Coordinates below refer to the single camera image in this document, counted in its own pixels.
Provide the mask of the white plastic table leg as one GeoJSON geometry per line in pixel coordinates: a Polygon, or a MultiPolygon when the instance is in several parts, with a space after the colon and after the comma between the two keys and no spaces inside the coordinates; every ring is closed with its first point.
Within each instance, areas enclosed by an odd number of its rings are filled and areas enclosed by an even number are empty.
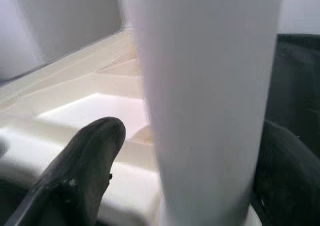
{"type": "Polygon", "coordinates": [[[241,226],[281,0],[128,0],[162,187],[160,226],[241,226]]]}

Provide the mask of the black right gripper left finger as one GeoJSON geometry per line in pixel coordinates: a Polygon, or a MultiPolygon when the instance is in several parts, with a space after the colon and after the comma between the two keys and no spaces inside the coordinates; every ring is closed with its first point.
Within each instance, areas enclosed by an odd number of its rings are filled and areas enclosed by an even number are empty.
{"type": "Polygon", "coordinates": [[[95,226],[125,138],[125,125],[116,117],[103,117],[81,128],[4,226],[95,226]]]}

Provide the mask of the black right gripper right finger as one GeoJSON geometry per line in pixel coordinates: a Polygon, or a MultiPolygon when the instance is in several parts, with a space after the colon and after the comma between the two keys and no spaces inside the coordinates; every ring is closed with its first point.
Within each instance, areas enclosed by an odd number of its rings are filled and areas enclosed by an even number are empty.
{"type": "Polygon", "coordinates": [[[251,204],[262,226],[320,226],[320,159],[291,131],[268,120],[251,204]]]}

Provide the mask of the white plastic table top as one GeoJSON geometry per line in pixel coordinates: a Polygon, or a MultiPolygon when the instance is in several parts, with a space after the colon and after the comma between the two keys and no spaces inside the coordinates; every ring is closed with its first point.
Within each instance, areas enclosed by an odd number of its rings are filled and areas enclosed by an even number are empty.
{"type": "Polygon", "coordinates": [[[0,87],[0,226],[72,137],[115,117],[126,137],[96,226],[160,226],[161,184],[133,32],[123,30],[0,87]]]}

